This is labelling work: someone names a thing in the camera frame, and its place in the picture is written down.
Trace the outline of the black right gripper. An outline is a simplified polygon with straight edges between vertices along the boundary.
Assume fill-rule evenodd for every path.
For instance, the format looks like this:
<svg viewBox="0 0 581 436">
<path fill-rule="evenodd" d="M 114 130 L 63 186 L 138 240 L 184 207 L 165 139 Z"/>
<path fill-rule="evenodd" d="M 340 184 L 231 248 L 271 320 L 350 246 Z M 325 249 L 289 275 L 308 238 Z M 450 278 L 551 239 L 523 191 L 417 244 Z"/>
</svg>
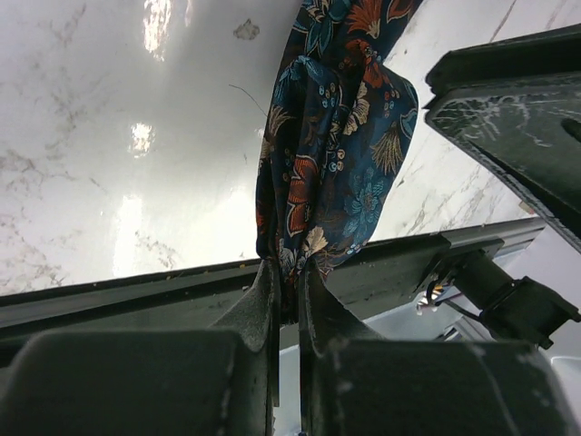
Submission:
<svg viewBox="0 0 581 436">
<path fill-rule="evenodd" d="M 445 54 L 426 123 L 580 247 L 580 27 Z"/>
</svg>

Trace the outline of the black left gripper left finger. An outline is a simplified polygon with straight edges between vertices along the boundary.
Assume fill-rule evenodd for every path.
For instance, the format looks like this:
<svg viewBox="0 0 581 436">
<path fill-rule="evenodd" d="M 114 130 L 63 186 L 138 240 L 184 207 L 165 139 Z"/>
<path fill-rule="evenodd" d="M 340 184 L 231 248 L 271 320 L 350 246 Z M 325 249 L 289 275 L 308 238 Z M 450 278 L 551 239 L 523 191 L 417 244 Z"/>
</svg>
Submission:
<svg viewBox="0 0 581 436">
<path fill-rule="evenodd" d="M 15 356 L 4 435 L 270 435 L 279 405 L 280 280 L 203 330 L 56 330 Z"/>
</svg>

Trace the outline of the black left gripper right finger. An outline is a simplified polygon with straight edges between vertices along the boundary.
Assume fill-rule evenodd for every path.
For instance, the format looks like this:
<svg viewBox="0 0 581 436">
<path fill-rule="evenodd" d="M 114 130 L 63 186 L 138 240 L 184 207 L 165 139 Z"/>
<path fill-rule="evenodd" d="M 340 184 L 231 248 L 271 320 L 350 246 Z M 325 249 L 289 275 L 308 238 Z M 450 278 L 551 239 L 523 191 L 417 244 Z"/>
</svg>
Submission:
<svg viewBox="0 0 581 436">
<path fill-rule="evenodd" d="M 307 435 L 577 435 L 548 361 L 523 342 L 389 341 L 325 286 L 299 281 Z"/>
</svg>

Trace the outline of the dark blue floral tie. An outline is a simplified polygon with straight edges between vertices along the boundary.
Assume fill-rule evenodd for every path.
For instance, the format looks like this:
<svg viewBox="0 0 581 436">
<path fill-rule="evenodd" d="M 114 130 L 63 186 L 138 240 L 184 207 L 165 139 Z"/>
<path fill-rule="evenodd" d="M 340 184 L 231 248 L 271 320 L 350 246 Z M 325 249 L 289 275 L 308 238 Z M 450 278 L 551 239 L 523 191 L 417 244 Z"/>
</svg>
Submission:
<svg viewBox="0 0 581 436">
<path fill-rule="evenodd" d="M 284 287 L 374 233 L 410 146 L 419 99 L 385 66 L 416 1 L 306 1 L 290 30 L 259 158 L 256 248 Z"/>
</svg>

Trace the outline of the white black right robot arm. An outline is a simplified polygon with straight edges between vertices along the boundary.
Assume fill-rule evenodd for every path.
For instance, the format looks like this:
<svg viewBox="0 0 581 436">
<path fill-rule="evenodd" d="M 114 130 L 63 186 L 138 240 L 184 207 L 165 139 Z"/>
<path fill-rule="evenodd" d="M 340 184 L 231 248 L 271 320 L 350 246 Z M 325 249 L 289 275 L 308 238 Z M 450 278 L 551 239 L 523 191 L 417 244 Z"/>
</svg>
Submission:
<svg viewBox="0 0 581 436">
<path fill-rule="evenodd" d="M 580 245 L 580 28 L 445 54 L 427 76 L 426 123 L 487 168 L 574 248 Z M 497 339 L 542 348 L 578 309 L 481 251 L 448 266 Z"/>
</svg>

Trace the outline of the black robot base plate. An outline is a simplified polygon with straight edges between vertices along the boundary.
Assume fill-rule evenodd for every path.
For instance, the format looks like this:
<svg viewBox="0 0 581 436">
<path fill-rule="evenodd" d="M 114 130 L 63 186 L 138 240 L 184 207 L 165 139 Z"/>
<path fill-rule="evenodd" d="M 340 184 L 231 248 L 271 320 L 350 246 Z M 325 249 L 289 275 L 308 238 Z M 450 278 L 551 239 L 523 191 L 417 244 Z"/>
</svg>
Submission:
<svg viewBox="0 0 581 436">
<path fill-rule="evenodd" d="M 333 271 L 328 287 L 361 318 L 413 302 L 432 259 L 449 249 L 501 240 L 500 254 L 525 248 L 544 229 L 539 218 L 481 224 L 370 243 Z M 260 260 L 67 285 L 1 299 L 1 365 L 30 336 L 55 328 L 205 327 L 251 286 Z"/>
</svg>

